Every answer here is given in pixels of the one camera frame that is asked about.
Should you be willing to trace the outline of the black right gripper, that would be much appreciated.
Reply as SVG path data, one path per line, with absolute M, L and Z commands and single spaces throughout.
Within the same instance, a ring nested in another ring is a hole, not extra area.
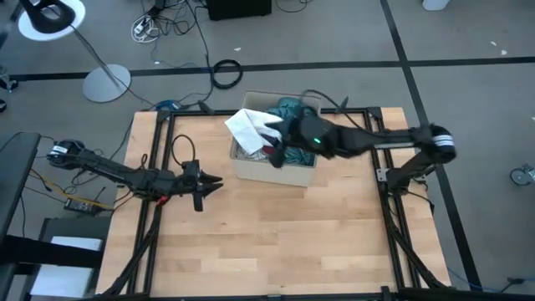
M 275 150 L 271 154 L 271 165 L 273 167 L 278 169 L 283 167 L 286 160 L 286 149 L 288 147 L 308 153 L 301 131 L 301 124 L 304 120 L 305 116 L 300 115 L 292 119 L 265 124 L 266 127 L 278 131 L 281 135 L 280 141 L 274 146 Z

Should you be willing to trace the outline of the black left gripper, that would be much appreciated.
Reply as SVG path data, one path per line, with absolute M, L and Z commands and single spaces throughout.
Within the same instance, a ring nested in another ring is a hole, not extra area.
M 207 197 L 214 191 L 223 187 L 222 178 L 202 172 L 202 183 L 200 183 L 201 169 L 199 160 L 184 161 L 182 163 L 183 183 L 189 187 L 193 196 L 193 206 L 196 212 L 203 211 L 203 197 Z

